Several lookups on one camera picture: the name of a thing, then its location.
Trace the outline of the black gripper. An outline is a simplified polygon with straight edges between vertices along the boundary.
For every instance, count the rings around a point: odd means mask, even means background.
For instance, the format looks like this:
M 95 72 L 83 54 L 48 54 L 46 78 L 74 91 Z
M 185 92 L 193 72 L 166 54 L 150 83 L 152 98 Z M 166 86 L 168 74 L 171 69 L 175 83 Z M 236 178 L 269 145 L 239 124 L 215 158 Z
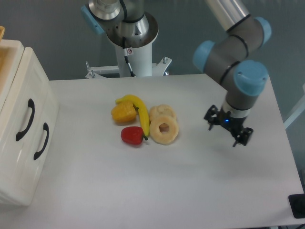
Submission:
M 215 125 L 221 125 L 233 135 L 235 139 L 233 147 L 236 145 L 246 146 L 254 130 L 249 127 L 243 127 L 246 117 L 234 118 L 230 114 L 230 111 L 225 112 L 223 109 L 219 111 L 215 105 L 212 105 L 204 116 L 204 120 L 209 124 L 208 130 L 210 131 Z

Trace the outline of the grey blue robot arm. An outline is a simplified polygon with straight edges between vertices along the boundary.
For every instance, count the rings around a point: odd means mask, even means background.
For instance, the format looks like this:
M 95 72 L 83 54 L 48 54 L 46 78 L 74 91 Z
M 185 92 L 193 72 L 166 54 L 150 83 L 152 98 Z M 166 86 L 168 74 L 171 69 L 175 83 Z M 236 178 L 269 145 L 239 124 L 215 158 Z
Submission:
M 271 37 L 268 21 L 251 16 L 239 0 L 209 0 L 207 5 L 227 32 L 221 43 L 204 41 L 193 54 L 198 70 L 222 86 L 221 108 L 211 106 L 204 119 L 229 131 L 236 144 L 247 145 L 253 130 L 244 127 L 251 108 L 263 91 L 268 71 L 248 56 Z M 115 46 L 120 77 L 161 75 L 165 68 L 152 63 L 152 43 L 158 35 L 155 18 L 142 0 L 91 0 L 81 8 L 96 34 L 105 33 Z

